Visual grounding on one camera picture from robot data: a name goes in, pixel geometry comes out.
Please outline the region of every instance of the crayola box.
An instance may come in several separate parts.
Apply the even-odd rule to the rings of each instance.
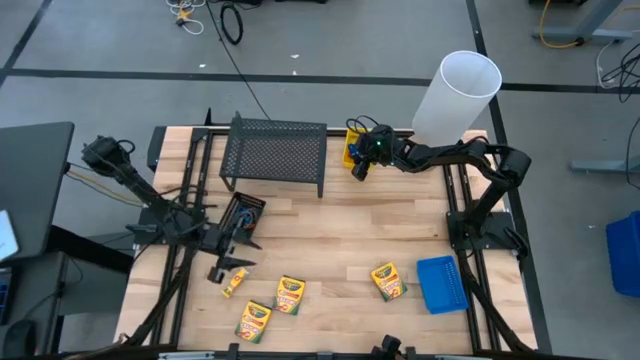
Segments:
[[[391,301],[407,292],[398,270],[392,263],[386,263],[371,272],[371,278],[378,285],[384,301]]]
[[[273,301],[275,309],[286,314],[297,315],[302,293],[304,293],[304,286],[304,280],[294,279],[286,275],[281,277],[276,298]]]
[[[264,328],[271,317],[271,309],[254,301],[249,301],[242,312],[240,324],[236,327],[236,335],[252,343],[260,343]]]

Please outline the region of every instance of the black desk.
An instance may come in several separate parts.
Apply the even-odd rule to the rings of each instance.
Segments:
[[[15,281],[11,289],[14,291],[7,325],[0,326],[0,352],[4,344],[4,336],[11,324],[22,320],[25,314],[46,296],[58,291],[63,286],[67,270],[67,256],[61,252],[41,255],[31,259],[9,262],[14,272]],[[38,354],[57,352],[59,342],[58,306],[62,291],[51,296],[31,312],[29,320],[36,322],[36,338]]]
[[[20,246],[12,259],[59,250],[128,274],[131,256],[51,225],[73,129],[70,122],[0,129],[0,210],[8,210]]]

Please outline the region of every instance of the black floor stripe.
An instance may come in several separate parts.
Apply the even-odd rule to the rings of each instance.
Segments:
[[[76,71],[46,69],[10,69],[7,76],[61,78],[61,79],[114,79],[114,80],[173,80],[173,81],[227,81],[242,82],[238,74],[202,74],[202,73],[168,73],[168,72],[133,72],[133,71]],[[283,84],[335,84],[335,85],[383,85],[383,86],[429,86],[431,79],[398,78],[398,77],[359,77],[359,76],[316,76],[316,75],[260,75],[247,74],[245,78],[252,83]],[[577,94],[617,94],[617,89],[602,89],[590,85],[556,85],[556,84],[523,84],[504,83],[501,90],[531,91],[547,93]],[[632,90],[640,93],[640,88]]]
[[[474,35],[474,41],[476,44],[476,50],[485,56],[489,56],[487,54],[487,48],[484,43],[484,37],[482,36],[482,27],[480,26],[480,17],[478,16],[478,11],[476,8],[475,0],[466,0],[467,3],[467,11],[469,12],[469,20],[471,22],[471,29]],[[595,87],[582,87],[582,86],[553,86],[553,85],[534,85],[534,84],[504,84],[501,88],[502,90],[516,90],[516,91],[541,91],[539,89],[552,89],[558,90],[562,89],[561,92],[574,92],[574,91],[564,91],[564,90],[585,90],[591,88],[592,92],[597,92],[598,89]],[[504,128],[504,122],[502,121],[502,113],[500,112],[500,105],[498,103],[498,97],[495,96],[491,102],[489,102],[489,111],[491,113],[491,121],[493,123],[493,129],[496,134],[496,140],[499,143],[507,144],[507,133]],[[520,199],[520,193],[517,189],[509,191],[508,193],[509,205],[511,207],[513,222],[516,230],[525,236],[525,238],[529,238],[527,232],[527,223],[524,217],[524,209],[522,208],[522,201]],[[540,295],[540,287],[538,284],[538,277],[535,270],[535,265],[533,262],[533,257],[528,256],[526,259],[520,262],[520,270],[524,274],[524,286],[527,295],[527,300],[529,303],[529,309],[531,313],[531,318],[533,321],[534,333],[536,335],[536,341],[538,345],[538,349],[546,352],[552,353],[551,348],[551,339],[549,337],[549,328],[547,327],[547,320],[545,318],[544,307],[542,305],[542,297]]]
[[[27,29],[24,31],[24,33],[20,37],[20,40],[18,40],[18,43],[16,44],[16,46],[13,47],[13,51],[11,52],[11,55],[9,56],[7,61],[4,63],[4,66],[2,67],[3,71],[2,73],[0,73],[0,87],[2,87],[2,84],[4,84],[4,81],[6,80],[7,76],[9,76],[9,72],[11,71],[11,69],[13,69],[13,66],[16,64],[16,61],[18,61],[20,54],[22,54],[22,51],[27,46],[27,42],[29,42],[29,39],[31,39],[31,35],[33,35],[33,33],[36,31],[38,24],[40,24],[40,20],[42,20],[42,17],[47,12],[47,9],[49,9],[49,5],[51,5],[51,1],[52,0],[42,1],[40,8],[36,12],[36,14],[33,16],[33,19],[31,19],[29,26],[27,26]]]

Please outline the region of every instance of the blue plastic tray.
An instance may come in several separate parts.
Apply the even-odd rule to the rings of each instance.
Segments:
[[[420,260],[417,269],[430,313],[443,314],[469,307],[453,256]]]

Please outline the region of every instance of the blue container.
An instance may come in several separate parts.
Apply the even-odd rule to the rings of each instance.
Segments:
[[[417,269],[430,313],[443,314],[469,307],[453,256],[420,260]]]
[[[640,297],[640,211],[607,225],[607,244],[613,287]]]

